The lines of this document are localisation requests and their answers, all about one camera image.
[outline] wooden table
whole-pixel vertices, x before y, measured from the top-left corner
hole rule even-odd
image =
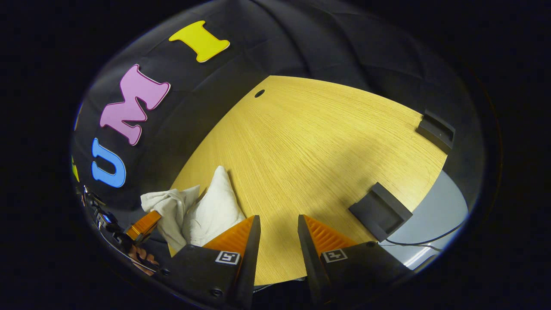
[[[205,191],[223,165],[245,216],[260,215],[255,285],[297,279],[306,275],[299,214],[361,243],[375,238],[348,207],[375,183],[410,211],[419,205],[446,160],[415,132],[421,119],[363,90],[270,76],[218,122],[172,188]]]

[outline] white towel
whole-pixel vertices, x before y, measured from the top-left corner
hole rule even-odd
[[[176,252],[187,243],[202,247],[245,219],[224,167],[218,166],[207,193],[190,209],[198,195],[199,185],[141,196],[145,212],[161,214],[157,229]]]

